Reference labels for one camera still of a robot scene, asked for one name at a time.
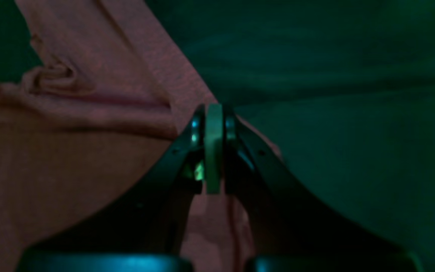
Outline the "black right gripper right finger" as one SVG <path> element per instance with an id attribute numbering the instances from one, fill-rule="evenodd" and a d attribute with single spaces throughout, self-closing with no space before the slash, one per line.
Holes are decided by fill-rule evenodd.
<path id="1" fill-rule="evenodd" d="M 225 191 L 245 208 L 256 253 L 245 272 L 420 272 L 418 257 L 331 208 L 307 189 L 231 107 L 223 129 Z"/>

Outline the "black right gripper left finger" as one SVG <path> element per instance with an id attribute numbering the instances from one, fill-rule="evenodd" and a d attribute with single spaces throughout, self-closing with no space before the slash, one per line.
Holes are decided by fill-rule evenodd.
<path id="1" fill-rule="evenodd" d="M 26 249 L 17 272 L 193 272 L 179 257 L 194 169 L 204 156 L 205 107 L 126 193 L 76 225 Z"/>

